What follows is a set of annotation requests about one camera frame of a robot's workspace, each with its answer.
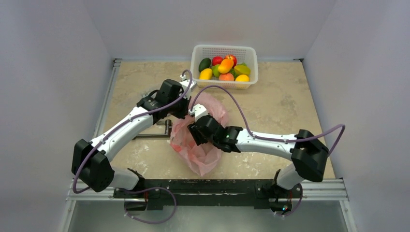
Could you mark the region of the pink printed plastic bag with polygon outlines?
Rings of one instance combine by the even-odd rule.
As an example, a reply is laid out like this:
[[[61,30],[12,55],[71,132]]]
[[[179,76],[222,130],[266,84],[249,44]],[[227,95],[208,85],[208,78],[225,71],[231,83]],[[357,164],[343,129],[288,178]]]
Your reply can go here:
[[[228,110],[216,98],[204,92],[195,103],[203,105],[221,125],[227,126]],[[196,144],[188,130],[188,125],[194,121],[195,119],[190,116],[174,121],[170,134],[170,146],[193,172],[204,176],[216,167],[223,152],[211,143],[200,146]]]

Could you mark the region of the fake peach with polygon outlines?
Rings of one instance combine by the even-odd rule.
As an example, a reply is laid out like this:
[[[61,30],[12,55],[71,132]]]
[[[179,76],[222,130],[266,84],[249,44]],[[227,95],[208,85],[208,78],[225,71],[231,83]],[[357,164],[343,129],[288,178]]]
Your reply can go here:
[[[231,73],[220,74],[219,81],[234,81],[234,76]]]

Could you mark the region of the orange fake mango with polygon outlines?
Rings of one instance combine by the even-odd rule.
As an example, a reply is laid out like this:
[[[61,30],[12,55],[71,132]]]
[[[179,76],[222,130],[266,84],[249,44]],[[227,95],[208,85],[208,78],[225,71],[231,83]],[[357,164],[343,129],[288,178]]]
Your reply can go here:
[[[228,73],[232,67],[233,67],[233,62],[229,59],[224,59],[222,63],[220,64],[220,66],[218,67],[218,71],[221,74],[225,74],[225,73]]]

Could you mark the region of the yellow orange fake fruit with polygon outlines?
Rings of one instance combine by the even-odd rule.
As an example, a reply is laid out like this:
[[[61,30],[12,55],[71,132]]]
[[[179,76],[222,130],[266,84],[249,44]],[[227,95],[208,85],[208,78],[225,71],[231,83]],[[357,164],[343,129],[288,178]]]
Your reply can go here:
[[[249,82],[249,81],[250,81],[250,78],[249,78],[248,75],[241,74],[241,75],[239,75],[239,76],[236,77],[235,81],[236,81],[236,82]]]

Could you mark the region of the green yellow fake starfruit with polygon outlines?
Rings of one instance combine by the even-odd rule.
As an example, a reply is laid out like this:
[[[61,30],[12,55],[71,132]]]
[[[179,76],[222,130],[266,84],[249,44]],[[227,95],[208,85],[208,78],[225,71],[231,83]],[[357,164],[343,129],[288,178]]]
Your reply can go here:
[[[250,75],[251,73],[251,69],[248,66],[243,65],[243,64],[237,64],[234,67],[234,71],[237,75]]]

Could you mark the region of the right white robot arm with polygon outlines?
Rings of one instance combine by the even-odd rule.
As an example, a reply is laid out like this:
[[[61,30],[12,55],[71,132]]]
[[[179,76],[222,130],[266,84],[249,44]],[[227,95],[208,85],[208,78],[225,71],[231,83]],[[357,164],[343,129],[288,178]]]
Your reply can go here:
[[[242,127],[224,127],[210,115],[189,124],[188,129],[197,145],[210,143],[225,153],[258,152],[291,161],[277,171],[271,184],[276,196],[284,196],[304,180],[323,181],[329,149],[308,130],[288,135],[248,132]]]

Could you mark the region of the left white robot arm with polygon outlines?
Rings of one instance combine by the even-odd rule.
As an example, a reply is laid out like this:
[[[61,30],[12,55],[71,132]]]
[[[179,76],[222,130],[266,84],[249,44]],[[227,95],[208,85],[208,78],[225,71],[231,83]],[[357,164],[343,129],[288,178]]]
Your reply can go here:
[[[79,140],[73,151],[75,179],[95,192],[113,187],[125,189],[133,198],[140,197],[144,193],[144,184],[139,181],[142,177],[131,169],[115,169],[110,162],[126,144],[159,120],[168,115],[184,119],[195,87],[196,82],[189,79],[166,79],[111,129],[90,141]]]

